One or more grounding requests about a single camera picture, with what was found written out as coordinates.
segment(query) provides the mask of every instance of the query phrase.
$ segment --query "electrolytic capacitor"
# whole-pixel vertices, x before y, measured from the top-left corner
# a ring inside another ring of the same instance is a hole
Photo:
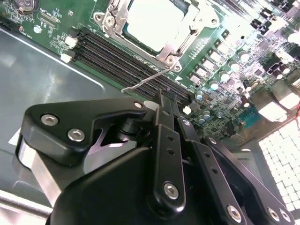
[[[289,43],[295,43],[295,44],[298,44],[300,45],[300,34],[297,32],[297,33],[292,33],[292,34],[289,34],[287,37],[286,37],[287,41]]]
[[[224,70],[219,73],[219,76],[221,77],[222,82],[226,82],[229,80],[229,75]]]
[[[287,67],[286,64],[281,65],[279,69],[283,74],[288,74],[291,71],[291,69]]]
[[[249,107],[250,103],[249,103],[248,99],[246,98],[246,96],[240,97],[240,100],[242,101],[242,105],[243,105],[245,108]]]
[[[248,62],[250,59],[250,55],[246,51],[239,52],[238,57],[242,62]]]
[[[283,77],[280,70],[275,70],[272,75],[276,77],[277,80],[280,80]]]
[[[219,85],[216,81],[211,81],[210,82],[210,89],[217,90],[218,88],[219,88]]]
[[[222,112],[218,112],[217,113],[217,117],[220,119],[220,118],[222,118],[223,117],[223,113]]]
[[[203,119],[208,120],[210,118],[210,112],[209,111],[204,111],[203,112]]]
[[[203,119],[203,116],[198,117],[198,123],[203,124],[205,122],[205,119]]]
[[[203,92],[202,91],[197,91],[196,99],[199,100],[199,101],[202,101],[202,99],[203,99]]]
[[[243,85],[244,85],[244,88],[245,88],[246,91],[249,92],[249,91],[252,90],[252,87],[251,87],[251,85],[250,85],[250,83],[249,83],[248,80],[244,80],[244,81],[243,81]]]
[[[234,72],[237,72],[237,71],[239,71],[239,69],[240,69],[240,66],[239,66],[239,64],[237,63],[237,61],[230,61],[229,63],[228,63],[228,66],[230,67],[230,69],[231,70],[233,70]]]

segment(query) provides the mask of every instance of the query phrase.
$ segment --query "capacitor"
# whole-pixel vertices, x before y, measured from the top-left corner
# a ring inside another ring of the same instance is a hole
[[[217,113],[217,117],[220,119],[220,118],[222,118],[223,117],[223,113],[222,112],[218,112]]]
[[[229,75],[227,74],[227,72],[224,70],[219,73],[219,76],[221,77],[222,82],[226,82],[230,78]]]
[[[238,87],[238,92],[239,93],[242,93],[243,92],[243,89],[241,87]]]
[[[244,80],[244,81],[243,81],[243,85],[244,85],[244,88],[245,88],[245,90],[246,90],[247,92],[249,92],[249,91],[252,90],[252,87],[251,87],[251,85],[250,85],[250,83],[249,83],[248,80]]]
[[[237,72],[237,71],[239,71],[239,69],[240,69],[240,66],[239,66],[239,64],[237,63],[237,61],[230,61],[229,63],[228,63],[228,66],[230,67],[230,69],[231,70],[233,70],[234,72]]]
[[[272,75],[276,77],[277,80],[280,80],[283,77],[280,70],[275,70]]]
[[[202,101],[202,99],[203,99],[203,92],[202,91],[197,91],[196,99],[199,100],[199,101]]]
[[[246,96],[240,97],[240,100],[242,101],[242,105],[243,105],[245,108],[249,107],[250,103],[249,103],[248,99],[246,98]]]
[[[203,116],[199,116],[198,119],[199,119],[198,120],[199,124],[203,124],[205,122],[205,119],[203,119]]]
[[[253,89],[253,88],[256,88],[257,85],[258,85],[258,82],[257,82],[257,81],[253,81],[253,82],[251,83],[251,88],[252,88],[252,89]]]
[[[238,57],[242,62],[248,62],[250,59],[250,55],[246,51],[239,52]]]
[[[300,44],[300,34],[299,33],[292,33],[287,36],[287,41],[289,43],[295,43],[295,44]]]
[[[209,111],[204,111],[203,112],[203,119],[208,120],[210,118],[210,112]]]
[[[33,31],[34,31],[35,33],[37,33],[37,34],[40,34],[40,33],[42,33],[42,28],[41,28],[40,26],[38,26],[38,25],[35,25],[35,26],[33,27]]]
[[[219,88],[219,85],[216,81],[211,81],[210,82],[210,89],[217,90],[218,88]]]
[[[291,71],[291,69],[287,67],[286,64],[281,65],[279,69],[283,74],[288,74]]]

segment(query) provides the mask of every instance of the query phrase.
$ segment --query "mounting hole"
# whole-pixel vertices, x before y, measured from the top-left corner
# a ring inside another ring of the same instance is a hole
[[[180,66],[175,66],[175,71],[180,71]]]
[[[95,19],[96,19],[97,21],[100,21],[100,20],[102,19],[102,17],[101,17],[101,15],[96,14],[96,15],[95,15]]]
[[[172,149],[167,149],[167,151],[170,155],[175,155],[175,152]]]
[[[163,114],[164,114],[164,115],[167,115],[167,116],[170,115],[170,114],[169,114],[167,111],[165,111],[165,110],[163,110]]]
[[[173,138],[172,136],[168,136],[168,139],[169,139],[170,141],[174,141],[174,138]]]
[[[218,171],[215,168],[212,168],[211,171],[213,171],[215,174],[218,173]]]

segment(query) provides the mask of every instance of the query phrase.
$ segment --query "white grid panel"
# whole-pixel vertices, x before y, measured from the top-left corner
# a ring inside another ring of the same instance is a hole
[[[259,142],[286,208],[300,209],[300,132],[296,121]]]

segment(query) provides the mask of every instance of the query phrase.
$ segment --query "screw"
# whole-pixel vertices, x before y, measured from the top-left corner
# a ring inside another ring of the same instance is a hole
[[[105,24],[108,26],[108,27],[112,27],[114,25],[114,18],[112,16],[108,16],[106,19],[105,19]]]
[[[71,129],[67,133],[68,138],[74,142],[82,142],[85,138],[84,132],[79,129]]]
[[[268,211],[274,220],[276,220],[277,222],[280,221],[278,214],[273,209],[268,208]]]
[[[210,141],[211,143],[213,143],[213,144],[217,144],[216,140],[215,140],[215,139],[213,139],[212,137],[209,137],[208,139],[209,139],[209,141]]]
[[[189,121],[187,121],[187,120],[183,120],[183,123],[184,123],[185,125],[187,125],[187,126],[190,125],[190,124],[189,124]]]
[[[242,222],[242,216],[240,215],[240,212],[234,206],[228,205],[227,211],[228,211],[229,215],[231,216],[231,218],[235,222],[237,222],[237,223]]]
[[[42,121],[42,123],[44,123],[47,126],[54,126],[54,125],[58,124],[58,118],[51,114],[43,115],[41,117],[41,121]]]
[[[179,197],[178,189],[175,187],[175,185],[173,185],[171,183],[166,183],[164,185],[164,191],[165,191],[165,194],[171,199],[175,200]]]
[[[135,102],[135,106],[138,107],[139,109],[141,109],[143,107],[143,105],[138,102]]]
[[[174,57],[172,55],[168,56],[165,62],[167,65],[171,66],[174,62]]]
[[[291,218],[289,217],[289,215],[283,211],[282,209],[279,209],[279,211],[281,212],[281,215],[283,216],[283,218],[287,221],[287,222],[290,222],[291,221]]]

